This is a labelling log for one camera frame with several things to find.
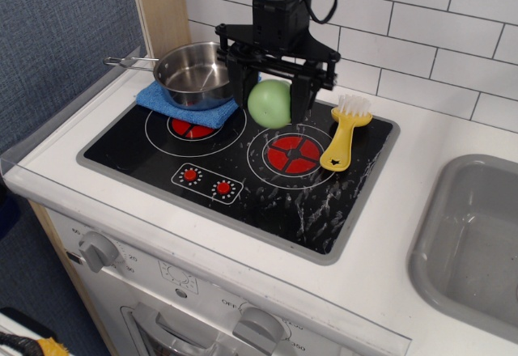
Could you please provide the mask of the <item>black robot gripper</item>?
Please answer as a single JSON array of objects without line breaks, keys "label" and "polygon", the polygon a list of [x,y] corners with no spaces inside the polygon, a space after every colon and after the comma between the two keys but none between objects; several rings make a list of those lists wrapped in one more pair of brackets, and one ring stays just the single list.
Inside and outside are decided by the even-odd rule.
[{"label": "black robot gripper", "polygon": [[236,103],[248,108],[248,97],[259,82],[259,72],[291,79],[291,120],[303,121],[316,93],[336,84],[335,65],[340,54],[316,40],[309,24],[328,23],[329,13],[318,19],[312,0],[252,0],[250,24],[221,23],[215,28],[220,39],[219,60],[227,67]]}]

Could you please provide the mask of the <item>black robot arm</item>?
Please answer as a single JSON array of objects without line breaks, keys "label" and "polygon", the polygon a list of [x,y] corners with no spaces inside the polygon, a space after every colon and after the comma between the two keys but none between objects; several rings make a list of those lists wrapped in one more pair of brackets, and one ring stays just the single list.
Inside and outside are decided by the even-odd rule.
[{"label": "black robot arm", "polygon": [[266,73],[291,81],[291,121],[301,122],[320,89],[336,84],[340,54],[314,38],[309,26],[319,19],[312,0],[252,0],[250,25],[221,23],[218,59],[227,67],[235,101],[250,108],[249,95]]}]

